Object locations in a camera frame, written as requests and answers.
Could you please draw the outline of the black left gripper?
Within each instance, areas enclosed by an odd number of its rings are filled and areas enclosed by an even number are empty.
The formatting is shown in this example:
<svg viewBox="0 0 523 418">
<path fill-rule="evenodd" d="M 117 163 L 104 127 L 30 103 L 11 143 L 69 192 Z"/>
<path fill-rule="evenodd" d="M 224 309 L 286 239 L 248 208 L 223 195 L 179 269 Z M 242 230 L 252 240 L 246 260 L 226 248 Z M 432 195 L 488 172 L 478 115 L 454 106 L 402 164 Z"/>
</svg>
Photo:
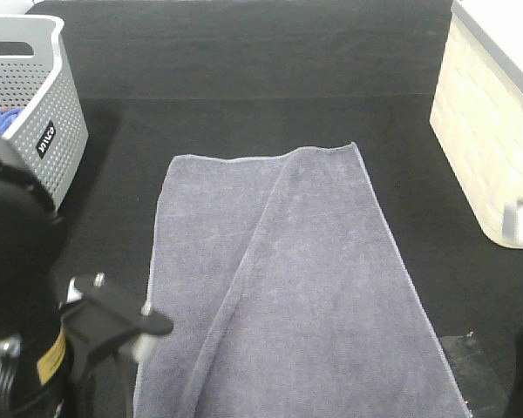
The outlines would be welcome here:
<svg viewBox="0 0 523 418">
<path fill-rule="evenodd" d="M 138 364 L 173 331 L 173 321 L 104 273 L 70 280 L 61 307 L 73 363 L 72 379 L 90 376 L 101 362 L 118 354 Z"/>
</svg>

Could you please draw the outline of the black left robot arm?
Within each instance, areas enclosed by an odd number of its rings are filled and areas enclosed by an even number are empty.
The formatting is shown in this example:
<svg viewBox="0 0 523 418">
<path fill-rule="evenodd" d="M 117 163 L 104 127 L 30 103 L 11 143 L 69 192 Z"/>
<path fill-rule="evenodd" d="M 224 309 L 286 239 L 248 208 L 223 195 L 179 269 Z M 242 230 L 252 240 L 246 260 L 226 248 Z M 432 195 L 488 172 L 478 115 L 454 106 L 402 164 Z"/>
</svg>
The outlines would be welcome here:
<svg viewBox="0 0 523 418">
<path fill-rule="evenodd" d="M 173 331 L 102 273 L 59 299 L 50 270 L 64 238 L 51 195 L 0 136 L 0 417 L 92 417 L 97 367 L 126 375 Z"/>
</svg>

